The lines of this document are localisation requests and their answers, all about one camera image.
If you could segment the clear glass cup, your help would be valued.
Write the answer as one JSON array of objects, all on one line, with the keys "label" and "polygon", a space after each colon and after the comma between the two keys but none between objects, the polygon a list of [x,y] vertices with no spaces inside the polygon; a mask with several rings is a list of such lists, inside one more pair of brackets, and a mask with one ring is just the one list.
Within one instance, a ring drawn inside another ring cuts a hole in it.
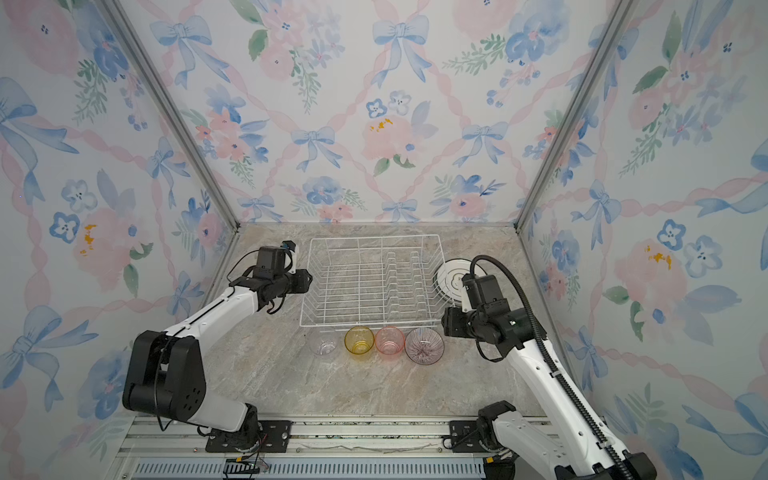
[{"label": "clear glass cup", "polygon": [[316,329],[309,336],[309,349],[318,357],[330,357],[338,350],[339,336],[334,330]]}]

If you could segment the white wire dish rack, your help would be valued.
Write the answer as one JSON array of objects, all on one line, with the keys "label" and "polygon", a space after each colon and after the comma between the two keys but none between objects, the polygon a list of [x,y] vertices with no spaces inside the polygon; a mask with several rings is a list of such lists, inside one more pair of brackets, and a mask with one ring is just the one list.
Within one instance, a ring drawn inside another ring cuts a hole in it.
[{"label": "white wire dish rack", "polygon": [[300,325],[337,331],[433,327],[455,304],[438,287],[444,263],[436,234],[314,238],[306,266],[313,282],[302,299]]}]

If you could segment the pink glass cup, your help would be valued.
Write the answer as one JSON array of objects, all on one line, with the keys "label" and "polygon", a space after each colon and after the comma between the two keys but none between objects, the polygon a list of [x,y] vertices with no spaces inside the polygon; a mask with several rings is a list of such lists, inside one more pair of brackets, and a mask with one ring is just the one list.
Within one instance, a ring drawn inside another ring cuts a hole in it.
[{"label": "pink glass cup", "polygon": [[393,357],[399,355],[405,347],[405,334],[397,327],[386,326],[374,336],[374,345],[378,353]]}]

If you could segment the yellow glass cup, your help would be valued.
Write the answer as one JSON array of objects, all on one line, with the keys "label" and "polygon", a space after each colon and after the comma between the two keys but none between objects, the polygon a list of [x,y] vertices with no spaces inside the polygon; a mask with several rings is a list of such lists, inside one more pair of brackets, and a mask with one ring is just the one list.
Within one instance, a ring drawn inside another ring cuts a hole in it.
[{"label": "yellow glass cup", "polygon": [[346,350],[355,356],[368,354],[375,344],[373,331],[366,326],[354,326],[344,336]]}]

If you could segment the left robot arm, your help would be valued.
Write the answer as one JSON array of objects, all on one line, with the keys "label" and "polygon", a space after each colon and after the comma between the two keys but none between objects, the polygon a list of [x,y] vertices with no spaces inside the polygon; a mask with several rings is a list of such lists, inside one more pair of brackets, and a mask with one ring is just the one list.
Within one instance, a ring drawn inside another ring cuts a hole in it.
[{"label": "left robot arm", "polygon": [[255,263],[216,299],[163,331],[136,338],[122,396],[126,409],[154,416],[163,429],[172,421],[194,425],[236,451],[263,442],[255,406],[208,389],[204,355],[246,318],[273,315],[287,296],[307,293],[313,277],[296,267],[297,246],[290,240],[254,253]]}]

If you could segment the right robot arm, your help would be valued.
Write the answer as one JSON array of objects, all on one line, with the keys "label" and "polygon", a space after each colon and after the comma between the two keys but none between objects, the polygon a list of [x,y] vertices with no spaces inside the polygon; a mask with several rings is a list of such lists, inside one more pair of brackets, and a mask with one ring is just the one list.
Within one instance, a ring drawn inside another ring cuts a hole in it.
[{"label": "right robot arm", "polygon": [[441,322],[449,337],[496,348],[496,362],[522,377],[557,433],[550,438],[497,401],[478,412],[475,433],[485,449],[521,458],[545,479],[656,478],[648,455],[631,452],[577,391],[530,305],[512,309],[494,276],[465,274],[461,304],[446,308]]}]

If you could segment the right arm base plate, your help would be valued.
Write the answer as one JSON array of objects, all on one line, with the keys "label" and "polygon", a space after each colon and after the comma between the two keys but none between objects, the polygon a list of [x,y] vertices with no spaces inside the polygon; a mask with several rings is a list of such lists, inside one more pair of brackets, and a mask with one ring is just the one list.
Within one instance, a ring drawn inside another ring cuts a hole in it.
[{"label": "right arm base plate", "polygon": [[448,426],[443,447],[454,453],[495,453],[500,449],[492,424],[485,419],[452,420]]}]

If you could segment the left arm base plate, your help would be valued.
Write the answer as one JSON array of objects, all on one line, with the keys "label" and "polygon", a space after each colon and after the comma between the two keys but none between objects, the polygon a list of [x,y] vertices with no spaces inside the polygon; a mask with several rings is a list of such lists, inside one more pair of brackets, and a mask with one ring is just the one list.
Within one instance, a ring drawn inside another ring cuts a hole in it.
[{"label": "left arm base plate", "polygon": [[207,453],[285,453],[293,423],[289,420],[245,422],[237,432],[214,429],[208,435]]}]

